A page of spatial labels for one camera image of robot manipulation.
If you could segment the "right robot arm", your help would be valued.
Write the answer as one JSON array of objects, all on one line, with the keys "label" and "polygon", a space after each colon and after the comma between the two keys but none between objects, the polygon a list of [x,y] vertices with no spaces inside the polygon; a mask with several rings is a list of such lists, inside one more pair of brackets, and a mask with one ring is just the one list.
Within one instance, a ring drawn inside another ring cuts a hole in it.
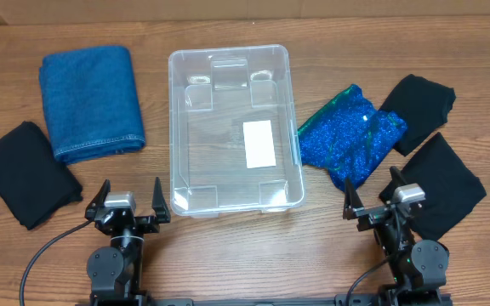
[{"label": "right robot arm", "polygon": [[[358,277],[344,297],[343,305],[451,305],[440,288],[447,283],[449,251],[441,243],[423,239],[416,241],[411,221],[422,208],[425,192],[418,184],[410,184],[397,167],[390,168],[391,182],[396,186],[392,198],[384,205],[365,208],[354,184],[345,180],[343,218],[358,221],[360,231],[373,230],[385,258]],[[375,294],[356,295],[358,285],[388,265],[394,279],[382,285]]]}]

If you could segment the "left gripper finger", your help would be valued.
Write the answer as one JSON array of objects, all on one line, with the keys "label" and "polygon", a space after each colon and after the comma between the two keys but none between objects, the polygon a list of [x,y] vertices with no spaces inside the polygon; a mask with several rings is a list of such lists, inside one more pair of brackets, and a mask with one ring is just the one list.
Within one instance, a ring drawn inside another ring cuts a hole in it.
[{"label": "left gripper finger", "polygon": [[109,179],[106,179],[101,185],[100,190],[93,198],[93,200],[88,204],[87,209],[94,209],[99,206],[104,206],[105,199],[109,192],[111,191],[111,183]]},{"label": "left gripper finger", "polygon": [[169,216],[170,211],[165,201],[160,178],[156,177],[151,207],[157,216]]}]

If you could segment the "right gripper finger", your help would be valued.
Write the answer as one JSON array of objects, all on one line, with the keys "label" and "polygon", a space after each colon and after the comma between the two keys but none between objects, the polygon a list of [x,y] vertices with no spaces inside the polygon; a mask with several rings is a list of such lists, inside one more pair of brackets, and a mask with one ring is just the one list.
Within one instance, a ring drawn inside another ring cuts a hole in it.
[{"label": "right gripper finger", "polygon": [[350,178],[345,179],[345,201],[344,201],[344,209],[345,210],[360,210],[363,209],[364,206],[360,199],[360,196],[357,194],[354,184],[351,182]]},{"label": "right gripper finger", "polygon": [[394,189],[407,185],[407,180],[396,166],[390,167],[390,186]]}]

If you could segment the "blue sequin glitter garment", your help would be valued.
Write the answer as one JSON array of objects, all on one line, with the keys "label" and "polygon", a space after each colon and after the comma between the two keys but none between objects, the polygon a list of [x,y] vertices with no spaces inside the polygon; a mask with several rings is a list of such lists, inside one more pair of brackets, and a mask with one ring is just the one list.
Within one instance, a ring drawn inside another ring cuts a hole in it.
[{"label": "blue sequin glitter garment", "polygon": [[339,190],[347,179],[358,188],[406,131],[404,119],[377,110],[352,84],[299,128],[301,161],[325,169]]}]

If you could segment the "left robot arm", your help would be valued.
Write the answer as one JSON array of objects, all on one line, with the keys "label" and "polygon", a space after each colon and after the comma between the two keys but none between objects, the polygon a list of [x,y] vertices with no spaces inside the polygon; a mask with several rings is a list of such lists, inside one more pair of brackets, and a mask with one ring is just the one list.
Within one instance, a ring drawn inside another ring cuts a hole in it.
[{"label": "left robot arm", "polygon": [[135,214],[134,193],[112,192],[106,180],[85,210],[85,218],[110,245],[95,250],[87,261],[91,280],[91,305],[152,305],[150,293],[141,289],[144,236],[160,232],[171,221],[159,179],[155,180],[152,209],[147,216]]}]

